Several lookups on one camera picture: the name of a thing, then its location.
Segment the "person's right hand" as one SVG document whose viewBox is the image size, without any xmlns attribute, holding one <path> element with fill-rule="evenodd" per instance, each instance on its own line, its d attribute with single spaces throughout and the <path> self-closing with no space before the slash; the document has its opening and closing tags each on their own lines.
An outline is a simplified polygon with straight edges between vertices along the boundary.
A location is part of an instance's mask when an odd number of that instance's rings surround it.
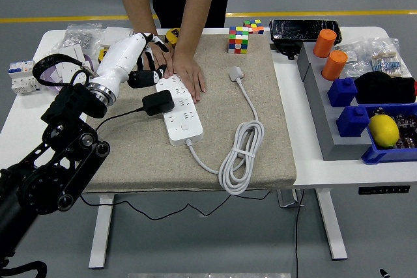
<svg viewBox="0 0 417 278">
<path fill-rule="evenodd" d="M 164 72 L 164 77 L 169 78 L 174 74 L 173 68 L 173 49 L 171 46 L 168 46 L 168 52 L 164 52 L 158 45 L 150 43 L 149 47 L 152 49 L 154 55 L 155 65 L 159 68 L 162 65 L 166 65 L 166 70 Z"/>
</svg>

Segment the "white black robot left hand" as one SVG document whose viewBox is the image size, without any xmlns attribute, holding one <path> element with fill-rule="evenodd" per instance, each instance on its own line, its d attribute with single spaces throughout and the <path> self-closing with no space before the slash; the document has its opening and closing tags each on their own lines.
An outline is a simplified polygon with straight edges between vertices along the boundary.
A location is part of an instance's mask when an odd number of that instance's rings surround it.
<svg viewBox="0 0 417 278">
<path fill-rule="evenodd" d="M 152 33 L 137 33 L 112 44 L 100 63 L 97 77 L 90 83 L 98 83 L 109 89 L 115 96 L 119 94 L 119 85 L 128 80 L 137 60 L 149 42 L 156 44 L 162 51 L 168 52 L 169 48 Z"/>
</svg>

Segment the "person's left hand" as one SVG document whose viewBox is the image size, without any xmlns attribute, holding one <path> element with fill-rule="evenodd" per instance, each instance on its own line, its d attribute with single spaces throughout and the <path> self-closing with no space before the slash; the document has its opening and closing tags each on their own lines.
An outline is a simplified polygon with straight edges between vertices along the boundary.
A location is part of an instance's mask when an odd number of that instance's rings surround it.
<svg viewBox="0 0 417 278">
<path fill-rule="evenodd" d="M 207 88 L 203 71 L 194 60 L 194 56 L 175 50 L 173 53 L 173 71 L 181 78 L 194 103 L 199 102 L 201 93 L 206 92 Z"/>
</svg>

